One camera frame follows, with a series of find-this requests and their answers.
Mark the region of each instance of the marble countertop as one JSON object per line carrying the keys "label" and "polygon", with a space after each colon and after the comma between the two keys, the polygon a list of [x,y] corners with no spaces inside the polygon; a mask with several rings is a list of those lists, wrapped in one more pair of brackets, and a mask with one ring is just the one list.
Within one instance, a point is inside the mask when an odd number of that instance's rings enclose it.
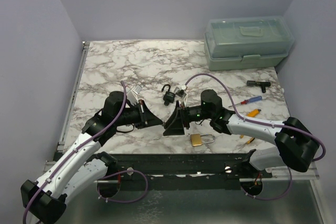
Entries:
{"label": "marble countertop", "polygon": [[[103,107],[111,91],[122,91],[120,81],[129,87],[141,85],[139,98],[145,100],[149,109],[161,120],[166,121],[175,105],[163,105],[161,89],[169,83],[172,90],[180,87],[197,73],[211,73],[229,88],[235,102],[262,95],[263,100],[238,107],[247,114],[261,109],[256,116],[260,119],[284,120],[289,116],[283,90],[274,68],[209,71],[204,54],[203,41],[181,40],[128,40],[93,41],[90,43],[83,74],[80,80],[74,110],[65,138],[65,150],[75,141],[86,120]],[[247,87],[247,80],[271,82],[271,87],[262,93],[260,87]],[[188,106],[199,105],[201,92],[214,89],[229,106],[229,98],[215,80],[201,76],[188,85]],[[117,133],[99,150],[109,153],[245,153],[251,149],[264,149],[271,144],[261,140],[245,143],[249,137],[225,135],[215,132],[208,121],[202,125],[191,124],[184,136],[163,136],[162,126],[137,130],[128,134]],[[212,133],[216,141],[193,147],[191,133]]]}

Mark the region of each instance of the padlock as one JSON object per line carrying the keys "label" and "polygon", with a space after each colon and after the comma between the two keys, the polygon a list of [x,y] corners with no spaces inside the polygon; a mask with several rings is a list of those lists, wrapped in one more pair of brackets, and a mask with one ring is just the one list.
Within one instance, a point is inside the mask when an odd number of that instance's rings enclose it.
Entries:
{"label": "padlock", "polygon": [[[202,142],[202,136],[212,136],[213,140],[212,141],[209,141],[209,142],[206,142],[206,143],[203,143]],[[190,140],[191,140],[191,145],[193,147],[195,146],[201,146],[202,144],[210,144],[210,143],[213,143],[215,140],[216,140],[216,137],[213,135],[213,134],[191,134],[190,136]]]}
{"label": "padlock", "polygon": [[170,85],[169,84],[165,84],[162,88],[162,92],[164,90],[164,88],[168,86],[168,91],[166,92],[166,94],[164,94],[163,96],[163,101],[164,101],[164,105],[168,106],[170,103],[174,102],[175,99],[175,94],[173,92],[170,92]]}

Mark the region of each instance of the green plastic container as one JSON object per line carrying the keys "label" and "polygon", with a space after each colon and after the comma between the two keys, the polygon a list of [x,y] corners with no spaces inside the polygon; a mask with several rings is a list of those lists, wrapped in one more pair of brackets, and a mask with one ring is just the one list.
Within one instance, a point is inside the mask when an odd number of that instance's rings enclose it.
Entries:
{"label": "green plastic container", "polygon": [[274,67],[294,38],[280,16],[210,20],[204,49],[210,70]]}

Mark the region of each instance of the metal floor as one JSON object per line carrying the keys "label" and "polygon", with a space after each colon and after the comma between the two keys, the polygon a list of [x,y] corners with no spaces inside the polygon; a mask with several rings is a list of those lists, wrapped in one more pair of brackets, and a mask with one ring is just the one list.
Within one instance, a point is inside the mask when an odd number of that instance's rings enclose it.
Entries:
{"label": "metal floor", "polygon": [[[260,196],[281,194],[287,181],[264,182]],[[132,199],[141,192],[120,192],[118,199]],[[149,191],[133,204],[98,200],[92,184],[71,202],[57,224],[319,224],[323,223],[308,180],[295,180],[280,200],[260,201],[242,191]]]}

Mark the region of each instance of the brass padlock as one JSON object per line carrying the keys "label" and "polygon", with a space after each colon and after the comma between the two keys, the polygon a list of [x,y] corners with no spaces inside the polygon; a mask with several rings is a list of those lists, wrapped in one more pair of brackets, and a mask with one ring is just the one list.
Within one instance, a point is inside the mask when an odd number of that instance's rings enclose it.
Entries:
{"label": "brass padlock", "polygon": [[[202,136],[212,136],[213,140],[212,141],[209,141],[209,142],[206,142],[206,143],[203,143],[202,142]],[[213,135],[213,134],[191,134],[190,136],[191,138],[191,145],[193,147],[195,146],[200,146],[202,144],[210,144],[210,143],[213,143],[215,140],[216,140],[216,137]]]}

